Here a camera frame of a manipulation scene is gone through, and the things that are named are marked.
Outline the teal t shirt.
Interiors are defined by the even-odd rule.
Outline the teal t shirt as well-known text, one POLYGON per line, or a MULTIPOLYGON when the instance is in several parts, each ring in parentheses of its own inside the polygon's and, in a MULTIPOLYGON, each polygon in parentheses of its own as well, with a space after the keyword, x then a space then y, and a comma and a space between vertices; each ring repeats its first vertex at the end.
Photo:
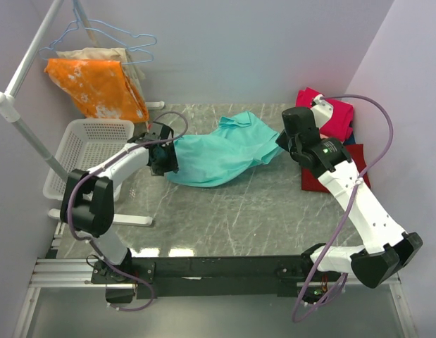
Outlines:
POLYGON ((250 111, 222 117, 211 133, 186 134, 175 141, 178 171, 166 178, 188 187, 220 186, 281 154, 279 136, 250 111))

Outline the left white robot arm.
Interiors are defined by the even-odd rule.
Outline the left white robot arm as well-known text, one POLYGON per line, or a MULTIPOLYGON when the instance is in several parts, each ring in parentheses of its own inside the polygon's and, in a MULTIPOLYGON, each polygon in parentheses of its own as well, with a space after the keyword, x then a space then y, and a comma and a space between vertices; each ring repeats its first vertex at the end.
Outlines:
POLYGON ((115 189, 134 172, 148 166, 155 176, 177 172, 174 131, 153 122, 149 131, 130 138, 122 149, 88 170, 72 170, 63 195, 60 219, 75 238, 93 246, 109 262, 108 274, 118 283, 133 274, 130 250, 111 226, 115 216, 115 189))

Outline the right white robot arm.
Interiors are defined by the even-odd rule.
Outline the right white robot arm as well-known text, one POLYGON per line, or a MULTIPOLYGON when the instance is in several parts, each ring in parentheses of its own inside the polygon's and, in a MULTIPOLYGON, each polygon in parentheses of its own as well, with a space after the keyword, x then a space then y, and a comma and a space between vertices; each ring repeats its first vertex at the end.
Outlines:
POLYGON ((294 107, 282 112, 284 129, 277 144, 314 176, 344 209, 360 238, 360 246, 315 245, 303 253, 302 275, 319 280, 325 272, 354 275, 374 289, 409 264, 423 245, 416 232, 407 232, 382 207, 347 148, 334 137, 323 139, 318 123, 327 110, 294 107))

